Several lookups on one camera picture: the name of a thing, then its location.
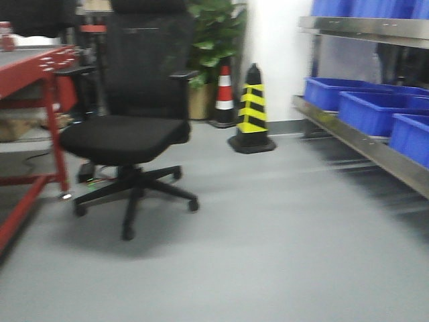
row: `headrest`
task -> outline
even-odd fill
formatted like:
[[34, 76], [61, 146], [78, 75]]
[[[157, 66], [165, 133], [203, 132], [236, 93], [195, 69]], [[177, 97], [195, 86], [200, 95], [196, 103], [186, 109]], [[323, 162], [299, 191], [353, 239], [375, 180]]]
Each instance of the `headrest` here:
[[179, 13], [185, 12], [184, 0], [111, 0], [116, 13]]

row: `chair base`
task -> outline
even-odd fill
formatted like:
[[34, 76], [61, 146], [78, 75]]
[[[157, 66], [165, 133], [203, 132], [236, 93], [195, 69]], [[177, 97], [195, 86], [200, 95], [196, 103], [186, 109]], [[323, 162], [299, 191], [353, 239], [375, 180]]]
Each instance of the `chair base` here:
[[188, 208], [190, 211], [197, 211], [199, 208], [198, 197], [185, 190], [159, 181], [159, 178], [172, 174], [175, 179], [182, 178], [182, 169], [180, 166], [143, 172], [140, 168], [134, 166], [118, 168], [117, 179], [109, 186], [104, 186], [96, 191], [87, 193], [74, 200], [74, 213], [78, 217], [86, 215], [86, 207], [83, 203], [106, 197], [120, 191], [131, 189], [125, 218], [122, 224], [122, 239], [132, 240], [135, 232], [132, 228], [136, 216], [138, 200], [144, 196], [145, 189], [157, 190], [168, 193], [175, 197], [182, 197], [189, 200]]

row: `blue storage box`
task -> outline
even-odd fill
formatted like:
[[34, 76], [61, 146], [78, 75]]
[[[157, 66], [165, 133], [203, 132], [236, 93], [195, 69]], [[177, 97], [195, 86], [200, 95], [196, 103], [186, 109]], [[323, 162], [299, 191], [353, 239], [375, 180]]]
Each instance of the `blue storage box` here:
[[429, 97], [341, 93], [338, 118], [369, 136], [389, 137], [395, 113], [429, 115]]
[[311, 15], [348, 17], [355, 0], [313, 0]]
[[429, 116], [395, 114], [389, 146], [429, 168]]
[[428, 96], [429, 97], [429, 90], [421, 89], [420, 87], [396, 86], [396, 85], [375, 85], [376, 89], [380, 89], [380, 87], [390, 89], [390, 90], [392, 90], [392, 92], [394, 94]]
[[429, 19], [429, 0], [416, 0], [412, 19]]
[[411, 18], [416, 0], [355, 0], [351, 17]]
[[304, 99], [325, 111], [338, 111], [340, 92], [392, 93], [383, 85], [362, 80], [307, 77]]

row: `red workbench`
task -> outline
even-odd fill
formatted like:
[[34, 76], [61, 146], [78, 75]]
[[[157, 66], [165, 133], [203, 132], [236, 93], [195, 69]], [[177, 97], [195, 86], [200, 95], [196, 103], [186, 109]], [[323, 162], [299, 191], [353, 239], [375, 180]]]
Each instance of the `red workbench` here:
[[[31, 184], [31, 188], [6, 220], [0, 223], [0, 253], [23, 223], [30, 207], [46, 184], [59, 182], [62, 195], [66, 196], [68, 193], [66, 167], [58, 141], [58, 130], [54, 115], [57, 86], [53, 72], [69, 67], [75, 60], [72, 46], [27, 48], [17, 49], [13, 52], [0, 52], [0, 109], [45, 107], [56, 164], [56, 171], [53, 173], [14, 177], [1, 177], [0, 174], [0, 186]], [[1, 100], [36, 81], [42, 83], [43, 97], [41, 99], [21, 101], [14, 104], [11, 104], [11, 101]]]

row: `green leaves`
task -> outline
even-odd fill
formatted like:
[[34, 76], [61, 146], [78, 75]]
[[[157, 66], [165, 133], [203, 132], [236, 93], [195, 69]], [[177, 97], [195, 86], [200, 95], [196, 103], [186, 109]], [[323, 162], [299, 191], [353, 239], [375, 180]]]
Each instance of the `green leaves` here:
[[222, 58], [238, 53], [237, 38], [243, 36], [247, 21], [245, 4], [231, 0], [187, 0], [189, 12], [196, 19], [196, 32], [188, 66], [200, 75], [190, 81], [201, 87], [217, 77]]
[[207, 42], [198, 42], [194, 44], [194, 46], [203, 50], [212, 50], [215, 48], [215, 43], [212, 40], [209, 40]]

